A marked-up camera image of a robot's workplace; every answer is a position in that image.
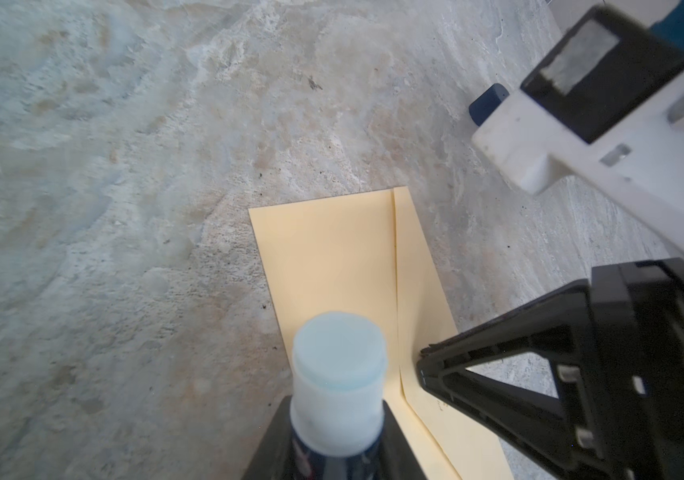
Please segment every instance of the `glue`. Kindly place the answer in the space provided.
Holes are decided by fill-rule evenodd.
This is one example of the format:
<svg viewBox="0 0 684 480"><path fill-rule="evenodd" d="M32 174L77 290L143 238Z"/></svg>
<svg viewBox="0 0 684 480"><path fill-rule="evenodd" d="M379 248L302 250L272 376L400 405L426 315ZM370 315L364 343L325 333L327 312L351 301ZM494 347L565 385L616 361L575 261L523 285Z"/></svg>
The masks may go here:
<svg viewBox="0 0 684 480"><path fill-rule="evenodd" d="M293 341L294 480L376 478L387 349L362 316L328 312Z"/></svg>

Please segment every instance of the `yellow envelope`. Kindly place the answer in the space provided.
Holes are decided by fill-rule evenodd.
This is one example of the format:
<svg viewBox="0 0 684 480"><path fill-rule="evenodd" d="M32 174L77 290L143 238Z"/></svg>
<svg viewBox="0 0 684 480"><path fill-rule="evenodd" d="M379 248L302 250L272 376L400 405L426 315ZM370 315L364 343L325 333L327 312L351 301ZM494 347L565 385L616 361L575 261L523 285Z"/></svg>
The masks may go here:
<svg viewBox="0 0 684 480"><path fill-rule="evenodd" d="M417 381L419 351L457 331L408 188L249 214L289 360L315 315L365 316L387 341L385 400L425 475L511 480L497 437Z"/></svg>

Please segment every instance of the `light blue glue top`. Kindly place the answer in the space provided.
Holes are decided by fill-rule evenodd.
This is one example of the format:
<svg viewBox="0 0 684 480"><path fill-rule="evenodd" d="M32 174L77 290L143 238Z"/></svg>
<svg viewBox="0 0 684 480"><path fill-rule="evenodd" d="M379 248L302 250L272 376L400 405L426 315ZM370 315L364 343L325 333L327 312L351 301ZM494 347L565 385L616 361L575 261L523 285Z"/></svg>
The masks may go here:
<svg viewBox="0 0 684 480"><path fill-rule="evenodd" d="M294 369L328 390L381 383L387 369L382 331L352 313L328 312L305 323L294 336Z"/></svg>

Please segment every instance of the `stone surface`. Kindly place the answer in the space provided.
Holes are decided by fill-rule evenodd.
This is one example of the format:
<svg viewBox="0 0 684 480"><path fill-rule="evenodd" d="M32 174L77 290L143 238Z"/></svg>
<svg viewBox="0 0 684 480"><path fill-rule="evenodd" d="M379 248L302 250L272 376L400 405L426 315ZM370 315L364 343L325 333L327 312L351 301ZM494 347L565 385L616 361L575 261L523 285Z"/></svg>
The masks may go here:
<svg viewBox="0 0 684 480"><path fill-rule="evenodd" d="M408 185L460 330L664 256L471 147L558 36L544 0L0 0L0 478L241 475L290 389L249 206Z"/></svg>

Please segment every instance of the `glue stick cap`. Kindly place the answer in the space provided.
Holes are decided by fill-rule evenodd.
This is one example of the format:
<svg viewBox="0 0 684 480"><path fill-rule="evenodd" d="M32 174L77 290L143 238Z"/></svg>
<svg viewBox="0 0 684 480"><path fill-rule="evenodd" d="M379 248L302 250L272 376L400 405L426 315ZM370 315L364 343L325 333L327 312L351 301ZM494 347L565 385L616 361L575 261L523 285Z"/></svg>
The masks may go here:
<svg viewBox="0 0 684 480"><path fill-rule="evenodd" d="M382 432L387 348L382 331L351 313L318 315L293 340L291 425L312 450L357 455Z"/></svg>

